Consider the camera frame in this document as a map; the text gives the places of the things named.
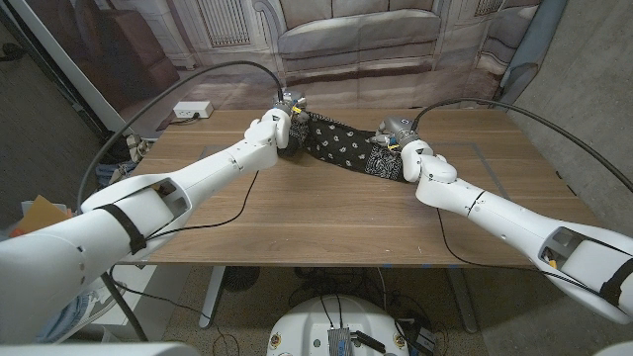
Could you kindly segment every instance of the pillow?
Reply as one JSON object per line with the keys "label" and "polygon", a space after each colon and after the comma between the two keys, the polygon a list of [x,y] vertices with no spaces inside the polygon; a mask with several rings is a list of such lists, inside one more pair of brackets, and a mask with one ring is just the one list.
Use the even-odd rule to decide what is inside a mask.
{"label": "pillow", "polygon": [[433,10],[433,0],[391,0],[389,11],[401,9]]}
{"label": "pillow", "polygon": [[344,17],[389,11],[389,0],[332,0],[332,16]]}
{"label": "pillow", "polygon": [[331,0],[280,0],[288,30],[308,22],[332,18]]}

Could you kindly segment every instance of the electrical outlet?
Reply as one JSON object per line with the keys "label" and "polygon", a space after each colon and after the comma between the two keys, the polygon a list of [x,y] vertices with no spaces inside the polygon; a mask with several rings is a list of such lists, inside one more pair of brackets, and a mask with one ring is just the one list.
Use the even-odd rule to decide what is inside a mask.
{"label": "electrical outlet", "polygon": [[179,102],[174,107],[174,114],[178,119],[190,119],[198,113],[199,118],[208,118],[214,111],[211,102]]}

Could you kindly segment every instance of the table top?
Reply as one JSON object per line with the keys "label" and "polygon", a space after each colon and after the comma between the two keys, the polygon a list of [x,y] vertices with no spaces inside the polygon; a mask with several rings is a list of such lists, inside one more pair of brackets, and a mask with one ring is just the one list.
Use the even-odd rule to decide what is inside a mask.
{"label": "table top", "polygon": [[[264,110],[215,111],[189,126],[172,126],[135,175],[180,169],[243,138]],[[359,130],[374,130],[388,115],[418,110],[318,110]],[[436,110],[418,132],[467,182],[536,213],[599,225],[506,113]],[[239,212],[253,174],[205,202],[188,225],[219,223]],[[147,263],[257,266],[451,267],[437,210],[415,198],[416,184],[351,172],[306,153],[261,171],[239,219],[211,229],[180,232]],[[526,258],[466,218],[441,212],[453,251],[472,262],[530,265]]]}

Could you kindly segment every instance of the cable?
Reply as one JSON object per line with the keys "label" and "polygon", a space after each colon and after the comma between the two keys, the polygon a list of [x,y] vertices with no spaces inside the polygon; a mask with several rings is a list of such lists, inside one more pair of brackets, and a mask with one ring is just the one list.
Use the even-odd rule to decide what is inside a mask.
{"label": "cable", "polygon": [[235,338],[235,336],[231,335],[231,334],[227,334],[224,335],[221,331],[220,331],[220,327],[216,325],[216,329],[218,330],[218,333],[220,334],[220,336],[216,337],[216,340],[214,340],[214,344],[212,346],[212,351],[214,356],[216,356],[216,343],[218,342],[218,340],[222,339],[225,342],[225,348],[226,351],[228,351],[228,344],[226,343],[226,336],[230,336],[233,341],[235,341],[235,346],[237,347],[237,356],[239,356],[239,342],[237,342],[237,339]]}
{"label": "cable", "polygon": [[205,318],[207,318],[208,320],[211,320],[211,317],[210,317],[210,316],[208,316],[208,315],[204,314],[203,312],[198,311],[198,310],[196,310],[196,309],[194,309],[194,308],[191,308],[191,307],[188,307],[188,306],[185,306],[185,305],[178,304],[178,303],[176,303],[176,302],[174,302],[174,301],[172,301],[172,300],[170,300],[170,299],[167,299],[167,298],[162,298],[162,297],[153,296],[153,295],[151,295],[151,294],[147,294],[147,293],[144,293],[144,292],[135,291],[135,290],[133,290],[133,289],[131,289],[131,288],[128,288],[128,286],[126,286],[126,285],[122,284],[121,282],[119,282],[119,281],[115,280],[115,278],[114,278],[114,270],[115,270],[115,267],[116,267],[116,266],[117,266],[117,265],[114,265],[114,266],[110,267],[110,272],[109,272],[108,274],[109,274],[109,276],[112,278],[112,281],[114,282],[114,284],[115,284],[117,287],[119,287],[119,288],[121,288],[121,289],[125,290],[126,292],[134,293],[134,294],[139,295],[139,296],[142,296],[142,297],[148,297],[148,298],[156,299],[156,300],[159,300],[159,301],[164,301],[164,302],[167,302],[167,303],[171,304],[171,305],[172,305],[172,306],[174,306],[174,307],[178,307],[178,308],[186,309],[186,310],[188,310],[188,311],[190,311],[190,312],[195,312],[195,313],[198,313],[198,314],[200,314],[200,315],[204,316]]}
{"label": "cable", "polygon": [[132,328],[135,330],[135,333],[138,336],[138,339],[140,341],[149,341],[147,339],[147,335],[145,335],[145,331],[143,331],[142,326],[140,326],[140,322],[138,322],[136,315],[130,309],[130,306],[128,306],[128,304],[126,303],[126,300],[123,299],[123,296],[121,296],[121,293],[119,293],[119,291],[117,290],[117,287],[116,287],[117,282],[112,277],[110,277],[110,275],[106,272],[104,272],[101,275],[101,280],[106,285],[106,288],[108,288],[108,291],[112,295],[112,298],[114,298],[115,301],[117,301],[117,304],[119,305],[119,307],[121,307],[123,314],[125,314],[128,320],[130,321],[130,324],[132,325]]}
{"label": "cable", "polygon": [[563,276],[559,276],[559,275],[557,275],[557,274],[555,274],[555,273],[552,273],[552,272],[541,271],[541,270],[538,270],[538,269],[521,268],[521,267],[510,267],[510,266],[487,265],[487,264],[482,264],[482,263],[477,263],[477,262],[471,262],[471,261],[467,261],[467,260],[463,259],[462,257],[460,257],[460,256],[456,255],[456,254],[455,254],[455,252],[453,252],[453,250],[449,247],[449,245],[448,245],[448,241],[446,240],[446,233],[444,232],[444,223],[442,222],[442,216],[441,216],[441,214],[439,213],[439,209],[437,209],[437,208],[436,208],[436,210],[437,210],[437,215],[439,216],[439,226],[440,226],[440,228],[441,228],[441,230],[442,230],[442,236],[444,237],[444,245],[446,246],[446,249],[448,249],[448,252],[450,252],[450,253],[453,255],[453,257],[457,258],[458,260],[460,260],[460,261],[462,261],[462,262],[464,262],[464,263],[472,264],[472,265],[474,265],[474,266],[488,267],[488,268],[502,268],[502,269],[509,269],[509,270],[518,270],[518,271],[526,271],[526,272],[539,273],[539,274],[542,274],[542,275],[547,275],[547,276],[555,277],[555,278],[558,278],[558,279],[560,279],[560,280],[563,280],[563,281],[565,281],[565,282],[567,282],[567,283],[573,284],[573,285],[575,285],[576,287],[582,288],[582,289],[584,289],[584,290],[586,290],[586,291],[588,291],[588,292],[590,292],[590,293],[593,293],[593,294],[595,294],[595,295],[597,295],[597,296],[599,296],[599,297],[601,297],[601,298],[602,298],[602,296],[600,295],[600,292],[594,291],[593,289],[591,289],[590,287],[588,287],[588,286],[586,286],[586,285],[584,285],[584,284],[582,284],[582,283],[576,282],[576,281],[574,281],[574,280],[571,280],[571,279],[566,278],[566,277],[563,277]]}
{"label": "cable", "polygon": [[[112,281],[114,282],[114,284],[115,284],[117,287],[119,287],[119,288],[123,289],[124,291],[126,291],[126,292],[130,292],[130,293],[133,293],[133,294],[136,294],[136,295],[142,296],[142,297],[148,297],[148,298],[156,299],[156,300],[159,300],[159,301],[167,302],[167,303],[169,303],[170,305],[172,305],[172,306],[174,306],[174,307],[177,307],[177,308],[182,308],[182,309],[185,309],[185,310],[187,310],[187,311],[194,312],[194,313],[196,313],[196,314],[200,314],[200,315],[204,316],[205,318],[207,318],[208,320],[211,320],[211,317],[210,317],[210,316],[208,316],[208,315],[204,314],[202,311],[198,311],[198,310],[197,310],[197,309],[195,309],[195,308],[191,308],[191,307],[189,307],[189,306],[185,306],[185,305],[178,304],[178,303],[176,303],[176,302],[174,302],[174,301],[172,301],[172,300],[170,300],[170,299],[167,299],[167,298],[158,297],[158,296],[153,296],[153,295],[151,295],[151,294],[147,294],[147,293],[145,293],[145,292],[140,292],[140,291],[136,291],[136,290],[133,290],[133,289],[131,289],[131,288],[128,288],[128,286],[126,286],[126,285],[122,284],[121,282],[119,282],[119,281],[115,280],[115,278],[114,278],[114,270],[115,270],[115,267],[116,267],[116,265],[112,266],[112,267],[110,268],[110,271],[108,272],[108,274],[109,274],[109,276],[112,278]],[[233,336],[233,335],[231,335],[231,334],[223,334],[223,333],[220,331],[220,327],[219,327],[219,326],[215,325],[215,327],[216,327],[216,329],[218,330],[218,333],[220,334],[220,336],[218,336],[218,337],[216,338],[216,340],[214,341],[214,344],[213,344],[213,352],[214,352],[214,355],[216,354],[216,351],[215,351],[215,348],[216,348],[216,343],[218,342],[218,340],[219,340],[219,339],[221,339],[221,338],[222,338],[222,339],[224,339],[226,336],[230,336],[230,337],[231,337],[231,338],[235,341],[235,345],[236,345],[236,347],[237,347],[237,355],[239,355],[239,353],[240,353],[240,351],[239,351],[239,342],[237,342],[237,339],[235,338],[235,336]],[[224,340],[224,342],[225,342],[225,348],[226,348],[226,350],[228,350],[228,345],[226,344],[226,340]]]}
{"label": "cable", "polygon": [[340,319],[340,328],[343,328],[343,309],[340,306],[340,298],[338,297],[338,293],[336,293],[336,300],[338,301],[338,317]]}
{"label": "cable", "polygon": [[572,135],[571,133],[568,133],[567,131],[563,130],[563,128],[557,126],[556,124],[553,124],[543,118],[541,118],[540,116],[531,113],[525,109],[516,107],[514,105],[510,105],[510,104],[506,104],[506,103],[502,103],[502,102],[498,102],[498,101],[494,101],[494,100],[487,100],[487,99],[478,99],[478,98],[457,98],[457,99],[448,99],[448,100],[443,100],[441,102],[432,104],[428,107],[426,107],[424,110],[422,110],[419,114],[417,114],[417,117],[415,117],[415,119],[413,120],[413,125],[411,126],[411,130],[415,131],[417,129],[417,124],[419,123],[419,119],[426,114],[427,112],[441,107],[441,106],[445,106],[445,105],[450,105],[450,104],[457,104],[457,103],[461,103],[461,102],[465,102],[465,101],[472,101],[472,102],[476,102],[478,104],[489,104],[489,105],[495,105],[495,106],[500,106],[506,109],[510,109],[512,111],[515,111],[519,114],[523,114],[526,117],[533,119],[537,122],[539,122],[540,124],[545,125],[546,127],[554,130],[555,132],[557,132],[558,134],[561,134],[564,138],[570,140],[571,142],[575,143],[578,147],[582,148],[585,152],[587,152],[588,154],[590,154],[593,158],[595,158],[598,162],[600,162],[602,164],[602,166],[604,166],[604,168],[606,168],[609,172],[611,172],[620,182],[622,182],[622,184],[624,184],[624,186],[626,188],[628,188],[628,190],[633,193],[633,182],[631,182],[631,180],[629,180],[622,172],[620,172],[619,169],[617,169],[613,164],[611,164],[611,162],[609,162],[608,160],[606,160],[606,158],[602,157],[602,155],[598,152],[596,152],[593,148],[591,148],[588,144],[582,142],[579,138],[577,138],[576,136]]}
{"label": "cable", "polygon": [[83,177],[81,178],[81,183],[79,184],[79,191],[77,193],[77,215],[81,214],[81,204],[83,203],[83,192],[86,190],[86,186],[88,184],[88,178],[90,177],[90,174],[92,174],[92,172],[94,172],[95,167],[99,163],[99,160],[101,159],[101,157],[103,157],[104,154],[106,154],[108,149],[110,149],[110,147],[114,144],[114,142],[119,138],[119,136],[125,130],[127,130],[134,122],[136,122],[136,120],[138,120],[138,118],[140,118],[140,116],[142,114],[144,114],[147,110],[149,110],[149,108],[154,106],[158,101],[160,101],[162,98],[167,96],[169,93],[171,93],[172,91],[174,91],[175,89],[177,89],[181,85],[183,85],[186,82],[190,81],[191,79],[193,79],[193,78],[195,78],[197,76],[200,76],[200,75],[202,75],[204,73],[207,73],[209,71],[212,71],[212,70],[215,70],[215,69],[218,69],[218,68],[227,67],[227,66],[232,66],[232,65],[251,65],[251,66],[257,67],[257,68],[265,71],[268,75],[270,75],[275,80],[275,84],[277,85],[277,96],[278,96],[280,101],[283,100],[284,94],[283,94],[283,91],[282,91],[282,86],[281,86],[281,83],[279,82],[279,79],[277,79],[277,77],[275,76],[275,74],[273,74],[273,72],[268,70],[268,68],[266,68],[265,66],[263,66],[261,64],[258,64],[258,63],[255,63],[255,62],[252,62],[252,61],[248,61],[248,60],[235,60],[235,61],[229,61],[229,62],[225,62],[225,63],[216,64],[216,65],[210,66],[209,68],[205,68],[205,69],[199,71],[198,73],[195,73],[195,74],[191,75],[190,77],[187,77],[185,79],[182,79],[182,80],[174,83],[172,86],[167,88],[165,91],[163,91],[162,93],[158,94],[158,96],[153,98],[144,107],[142,107],[142,109],[140,109],[134,116],[132,116],[132,118],[125,125],[120,127],[115,133],[113,133],[112,136],[110,136],[110,138],[106,141],[106,143],[101,147],[101,149],[99,149],[97,154],[95,154],[95,157],[92,159],[92,161],[88,165],[88,168],[86,169],[86,172],[84,173]]}
{"label": "cable", "polygon": [[[271,76],[271,78],[273,78],[273,80],[275,81],[275,84],[277,85],[277,97],[279,98],[280,101],[283,100],[284,93],[282,90],[282,86],[281,86],[281,83],[279,82],[279,79],[277,79],[277,77],[275,76],[275,74],[271,72],[270,70],[268,70],[268,68],[264,67],[263,65],[252,62],[252,61],[248,61],[248,60],[235,60],[235,61],[229,61],[225,63],[216,64],[174,83],[169,88],[165,89],[165,91],[158,94],[145,106],[143,106],[136,114],[132,116],[132,118],[127,123],[125,123],[115,133],[113,133],[110,136],[110,138],[106,141],[106,143],[99,149],[99,151],[97,151],[97,154],[95,154],[94,158],[88,165],[88,168],[86,168],[86,171],[83,174],[83,177],[81,178],[81,183],[79,184],[79,190],[77,192],[77,215],[78,216],[81,215],[81,204],[83,203],[83,192],[86,190],[86,186],[88,185],[88,179],[90,177],[90,174],[92,174],[92,172],[95,170],[95,167],[99,163],[99,160],[101,160],[101,158],[106,154],[108,149],[110,149],[110,147],[115,143],[115,141],[119,138],[119,136],[123,134],[123,132],[125,132],[133,123],[135,123],[140,118],[140,116],[142,116],[145,112],[147,112],[149,108],[153,107],[157,102],[162,100],[165,96],[167,96],[169,93],[171,93],[175,89],[179,88],[181,85],[209,71],[227,67],[227,66],[232,66],[232,65],[250,65],[250,66],[257,67],[263,70],[264,72],[266,72],[268,75]],[[113,298],[117,301],[117,303],[121,307],[121,310],[124,311],[124,314],[130,320],[130,323],[133,325],[136,331],[136,334],[138,335],[138,338],[142,341],[146,341],[147,336],[142,330],[142,327],[140,326],[138,319],[136,319],[136,316],[130,309],[130,306],[126,304],[126,300],[123,299],[123,297],[121,296],[117,288],[115,288],[114,283],[113,283],[114,281],[106,273],[101,275],[101,279],[103,280],[104,284],[108,287],[110,294],[113,296]]]}
{"label": "cable", "polygon": [[325,308],[325,303],[323,302],[323,296],[320,296],[320,304],[323,306],[323,311],[325,312],[325,315],[327,316],[327,319],[329,320],[329,326],[331,326],[331,328],[334,328],[334,323],[332,322],[332,319],[329,317],[329,314],[327,313],[327,309]]}
{"label": "cable", "polygon": [[380,267],[376,267],[380,281],[383,283],[383,309],[387,311],[387,288],[385,288],[385,279],[383,278],[383,272],[380,271]]}
{"label": "cable", "polygon": [[159,234],[148,236],[145,239],[145,241],[151,241],[151,240],[153,240],[155,238],[158,238],[160,236],[164,236],[166,234],[173,233],[173,232],[178,232],[178,231],[183,231],[183,230],[188,230],[188,229],[218,227],[218,226],[222,226],[224,224],[227,224],[227,223],[230,223],[230,222],[234,221],[235,219],[239,218],[239,216],[241,216],[241,214],[244,212],[244,209],[246,208],[246,202],[248,201],[248,196],[250,195],[250,191],[251,191],[251,189],[253,189],[253,185],[255,184],[255,180],[257,180],[257,175],[259,175],[259,171],[257,171],[255,173],[255,177],[253,178],[253,181],[250,183],[250,187],[248,187],[248,192],[246,192],[246,197],[244,198],[244,203],[241,206],[241,210],[239,211],[239,213],[237,213],[236,216],[232,217],[231,219],[229,219],[229,220],[227,220],[225,222],[218,222],[218,223],[212,223],[212,224],[204,224],[204,225],[196,225],[196,226],[186,226],[186,227],[174,228],[172,230],[168,230],[168,231],[165,231],[165,232],[161,232]]}
{"label": "cable", "polygon": [[191,125],[196,122],[197,119],[200,119],[200,113],[194,113],[191,118],[187,118],[185,120],[172,121],[171,123],[169,123],[169,125]]}
{"label": "cable", "polygon": [[[184,229],[192,229],[192,228],[204,228],[204,227],[216,227],[216,226],[222,226],[224,224],[230,223],[232,221],[234,221],[235,219],[239,218],[239,216],[242,214],[242,212],[244,211],[244,209],[246,208],[246,202],[248,201],[248,196],[250,195],[250,191],[253,188],[253,185],[255,184],[255,180],[257,179],[257,175],[259,174],[259,171],[257,171],[255,173],[255,177],[253,178],[253,181],[250,183],[250,187],[248,188],[248,192],[246,192],[246,197],[244,198],[244,203],[241,206],[241,210],[239,211],[239,213],[237,213],[237,215],[235,217],[233,217],[232,219],[229,219],[225,222],[220,222],[220,223],[214,223],[214,224],[209,224],[209,225],[199,225],[199,226],[189,226],[189,227],[181,227],[181,228],[176,228],[173,230],[169,230],[163,233],[159,233],[157,235],[153,235],[153,236],[149,236],[148,238],[146,238],[145,240],[149,241],[151,239],[160,237],[162,235],[168,234],[168,233],[172,233],[172,232],[176,232],[176,231],[180,231],[180,230],[184,230]],[[101,279],[103,280],[104,284],[106,284],[106,287],[108,287],[109,284],[113,285],[112,289],[110,287],[108,287],[108,291],[110,291],[110,294],[112,295],[112,297],[115,299],[115,301],[117,301],[117,304],[119,304],[119,306],[121,307],[121,310],[124,312],[124,314],[126,315],[126,317],[130,320],[130,323],[132,324],[132,326],[134,327],[136,334],[138,335],[138,338],[141,341],[147,341],[147,336],[145,336],[144,331],[142,330],[142,327],[140,326],[140,323],[138,322],[138,319],[136,318],[135,314],[132,312],[132,310],[130,309],[130,306],[128,306],[128,304],[126,303],[126,301],[123,299],[123,297],[121,296],[121,294],[119,293],[119,291],[117,290],[116,287],[114,287],[114,285],[119,286],[120,288],[123,288],[124,290],[130,292],[130,293],[135,293],[141,296],[145,296],[145,297],[149,297],[149,298],[154,298],[157,300],[161,300],[161,301],[165,301],[168,303],[171,303],[172,305],[176,306],[176,307],[180,307],[180,308],[184,308],[187,310],[190,310],[192,312],[198,312],[196,310],[194,310],[191,307],[187,307],[187,306],[182,306],[179,305],[175,302],[172,302],[168,299],[165,298],[161,298],[161,297],[156,297],[156,296],[152,296],[143,292],[138,292],[135,290],[131,290],[128,287],[120,284],[119,282],[115,281],[112,276],[112,272],[114,270],[115,266],[112,266],[112,268],[110,269],[110,275],[108,275],[107,273],[104,273],[101,276]],[[210,316],[204,315],[202,312],[200,312],[200,314],[204,317],[206,317],[207,319],[211,320]]]}

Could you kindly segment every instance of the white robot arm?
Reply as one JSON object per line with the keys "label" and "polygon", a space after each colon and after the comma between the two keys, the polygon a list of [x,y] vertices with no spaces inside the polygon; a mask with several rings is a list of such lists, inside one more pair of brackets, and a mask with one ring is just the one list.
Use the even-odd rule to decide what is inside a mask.
{"label": "white robot arm", "polygon": [[466,217],[516,248],[558,288],[594,312],[623,324],[631,321],[633,238],[543,217],[457,178],[456,169],[443,156],[433,155],[410,124],[387,118],[376,140],[392,138],[400,146],[405,179],[419,181],[415,196],[421,202]]}
{"label": "white robot arm", "polygon": [[108,268],[140,260],[176,232],[146,245],[145,237],[184,226],[230,181],[275,165],[290,114],[280,103],[235,145],[175,172],[114,184],[87,199],[83,215],[0,243],[0,344],[32,342],[52,313]]}

